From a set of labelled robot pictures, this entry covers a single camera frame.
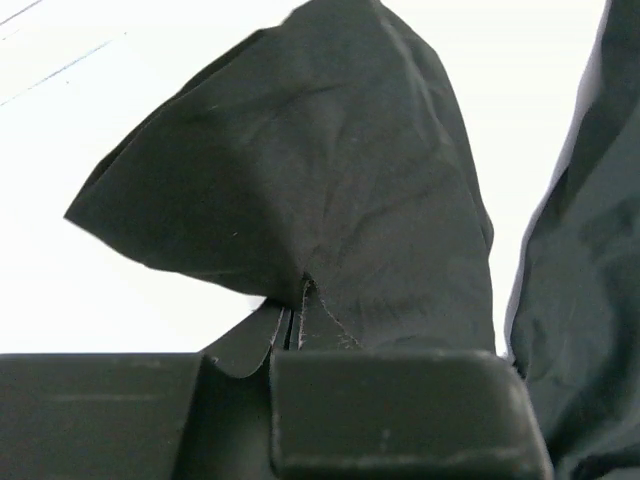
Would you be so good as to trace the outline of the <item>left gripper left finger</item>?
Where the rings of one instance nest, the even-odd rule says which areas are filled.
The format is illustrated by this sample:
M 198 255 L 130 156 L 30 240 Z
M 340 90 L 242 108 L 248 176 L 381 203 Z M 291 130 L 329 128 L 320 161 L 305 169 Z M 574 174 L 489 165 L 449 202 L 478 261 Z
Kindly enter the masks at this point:
M 270 479 L 269 357 L 290 313 L 263 303 L 196 353 L 5 354 L 5 479 Z

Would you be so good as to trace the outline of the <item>black trousers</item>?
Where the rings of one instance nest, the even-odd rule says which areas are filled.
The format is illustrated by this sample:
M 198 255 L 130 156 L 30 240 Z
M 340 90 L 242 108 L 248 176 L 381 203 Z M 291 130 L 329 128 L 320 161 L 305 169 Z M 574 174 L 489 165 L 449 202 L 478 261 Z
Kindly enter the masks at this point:
M 65 218 L 149 268 L 330 322 L 344 346 L 495 348 L 493 227 L 436 52 L 310 1 L 190 79 Z M 639 475 L 639 5 L 607 3 L 507 310 L 558 479 Z

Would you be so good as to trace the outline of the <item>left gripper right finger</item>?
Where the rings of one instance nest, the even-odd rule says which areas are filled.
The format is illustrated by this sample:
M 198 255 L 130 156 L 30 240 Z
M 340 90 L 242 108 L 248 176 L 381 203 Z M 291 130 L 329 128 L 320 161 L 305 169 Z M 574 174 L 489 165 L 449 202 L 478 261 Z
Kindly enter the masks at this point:
M 493 349 L 491 299 L 450 281 L 309 287 L 277 305 L 270 457 L 282 479 L 549 479 L 526 391 Z

